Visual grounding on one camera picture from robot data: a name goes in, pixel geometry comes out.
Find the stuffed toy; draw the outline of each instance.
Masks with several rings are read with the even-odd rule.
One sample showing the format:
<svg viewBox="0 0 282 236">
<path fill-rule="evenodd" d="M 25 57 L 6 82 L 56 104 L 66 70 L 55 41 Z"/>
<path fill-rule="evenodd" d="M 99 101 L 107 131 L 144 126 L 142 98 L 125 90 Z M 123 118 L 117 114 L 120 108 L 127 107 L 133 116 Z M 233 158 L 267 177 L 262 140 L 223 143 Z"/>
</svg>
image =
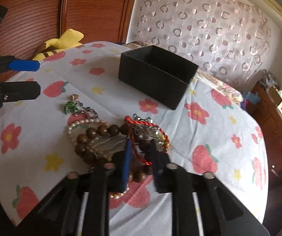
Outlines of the stuffed toy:
<svg viewBox="0 0 282 236">
<path fill-rule="evenodd" d="M 38 46 L 32 60 L 42 60 L 69 48 L 82 45 L 79 41 L 84 35 L 76 30 L 68 29 L 61 37 L 53 38 Z"/>
</svg>

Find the bed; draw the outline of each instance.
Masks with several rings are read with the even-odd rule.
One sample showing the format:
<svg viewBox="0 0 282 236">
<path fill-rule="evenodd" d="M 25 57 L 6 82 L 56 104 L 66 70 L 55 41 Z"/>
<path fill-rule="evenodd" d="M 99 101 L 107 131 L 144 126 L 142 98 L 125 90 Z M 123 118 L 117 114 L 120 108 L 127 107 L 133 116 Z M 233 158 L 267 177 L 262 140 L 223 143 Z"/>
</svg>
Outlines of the bed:
<svg viewBox="0 0 282 236">
<path fill-rule="evenodd" d="M 86 172 L 67 137 L 70 116 L 62 111 L 70 96 L 79 94 L 109 125 L 121 125 L 134 113 L 150 116 L 169 136 L 173 162 L 193 173 L 214 172 L 262 222 L 268 163 L 256 121 L 201 76 L 178 108 L 168 109 L 118 80 L 120 55 L 127 50 L 91 42 L 66 50 L 57 60 L 41 61 L 37 72 L 11 78 L 37 81 L 41 95 L 0 109 L 0 203 L 8 217 L 18 225 L 68 172 Z M 110 200 L 110 235 L 170 234 L 171 196 L 157 194 L 151 176 L 142 184 L 132 181 L 129 188 Z"/>
</svg>

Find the brown wooden bead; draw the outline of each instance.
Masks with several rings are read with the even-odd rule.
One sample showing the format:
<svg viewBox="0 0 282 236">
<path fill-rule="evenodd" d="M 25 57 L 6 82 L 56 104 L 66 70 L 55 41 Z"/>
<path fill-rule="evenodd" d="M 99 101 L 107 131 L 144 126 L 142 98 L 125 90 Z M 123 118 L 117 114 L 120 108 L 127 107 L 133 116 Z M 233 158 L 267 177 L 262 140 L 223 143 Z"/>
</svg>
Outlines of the brown wooden bead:
<svg viewBox="0 0 282 236">
<path fill-rule="evenodd" d="M 143 183 L 146 180 L 146 175 L 141 170 L 137 170 L 136 172 L 134 172 L 133 177 L 134 181 L 137 183 Z"/>
<path fill-rule="evenodd" d="M 132 172 L 130 171 L 130 172 L 129 172 L 129 177 L 128 177 L 128 182 L 131 182 L 133 178 L 134 178 L 134 177 L 133 177 L 133 175 L 132 175 Z"/>
<path fill-rule="evenodd" d="M 140 143 L 142 140 L 145 140 L 145 134 L 143 132 L 139 132 L 139 134 L 134 134 L 134 142 Z"/>
<path fill-rule="evenodd" d="M 97 131 L 95 128 L 93 127 L 89 127 L 87 130 L 86 130 L 86 135 L 88 136 L 89 139 L 93 139 L 97 136 Z"/>
<path fill-rule="evenodd" d="M 151 157 L 151 154 L 149 152 L 144 155 L 144 159 L 148 162 L 151 162 L 150 157 Z"/>
<path fill-rule="evenodd" d="M 105 163 L 107 163 L 108 160 L 104 157 L 98 158 L 95 165 L 96 166 L 103 166 Z"/>
<path fill-rule="evenodd" d="M 151 165 L 145 165 L 145 166 L 142 168 L 142 171 L 143 171 L 146 175 L 148 175 L 148 176 L 150 176 L 150 175 L 153 174 L 153 170 L 152 170 L 152 166 L 151 166 Z"/>
<path fill-rule="evenodd" d="M 142 152 L 147 153 L 150 151 L 151 142 L 149 140 L 142 140 L 139 143 L 139 148 Z"/>
<path fill-rule="evenodd" d="M 80 134 L 77 137 L 77 143 L 78 144 L 87 144 L 89 141 L 90 141 L 90 139 L 85 134 Z"/>
<path fill-rule="evenodd" d="M 90 166 L 92 166 L 97 160 L 96 155 L 93 152 L 86 152 L 82 159 Z"/>
<path fill-rule="evenodd" d="M 74 148 L 74 152 L 80 157 L 82 157 L 86 153 L 86 151 L 87 149 L 85 147 L 85 144 L 78 144 Z"/>
<path fill-rule="evenodd" d="M 108 128 L 108 133 L 111 135 L 111 136 L 116 136 L 119 134 L 119 127 L 115 124 L 111 125 L 109 128 Z"/>
<path fill-rule="evenodd" d="M 100 136 L 105 136 L 107 135 L 107 133 L 108 133 L 108 129 L 106 125 L 102 124 L 97 128 L 97 134 L 99 134 Z"/>
<path fill-rule="evenodd" d="M 128 125 L 125 123 L 123 125 L 120 126 L 119 131 L 121 134 L 127 136 L 129 134 L 129 128 Z"/>
</svg>

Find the wooden furniture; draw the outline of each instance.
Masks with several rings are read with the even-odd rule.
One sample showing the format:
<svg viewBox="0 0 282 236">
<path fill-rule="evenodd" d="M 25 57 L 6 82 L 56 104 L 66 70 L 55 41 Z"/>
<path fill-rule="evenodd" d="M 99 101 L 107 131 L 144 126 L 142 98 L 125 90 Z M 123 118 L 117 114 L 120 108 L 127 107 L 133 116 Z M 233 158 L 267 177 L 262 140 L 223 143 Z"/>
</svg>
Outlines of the wooden furniture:
<svg viewBox="0 0 282 236">
<path fill-rule="evenodd" d="M 42 42 L 68 28 L 82 43 L 125 42 L 134 0 L 0 0 L 8 9 L 0 24 L 0 56 L 31 59 Z M 0 82 L 16 72 L 0 74 Z"/>
<path fill-rule="evenodd" d="M 269 164 L 269 194 L 267 210 L 282 206 L 282 115 L 266 90 L 258 83 L 251 91 L 261 98 L 252 117 L 263 132 Z"/>
</svg>

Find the black box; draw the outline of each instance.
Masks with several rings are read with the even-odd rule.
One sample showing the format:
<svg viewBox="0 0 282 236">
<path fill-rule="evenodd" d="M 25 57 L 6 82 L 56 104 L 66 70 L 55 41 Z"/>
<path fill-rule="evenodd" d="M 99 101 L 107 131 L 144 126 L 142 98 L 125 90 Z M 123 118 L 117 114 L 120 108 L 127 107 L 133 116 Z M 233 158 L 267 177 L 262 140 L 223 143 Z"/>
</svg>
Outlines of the black box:
<svg viewBox="0 0 282 236">
<path fill-rule="evenodd" d="M 175 110 L 198 66 L 158 46 L 121 54 L 119 80 Z"/>
</svg>

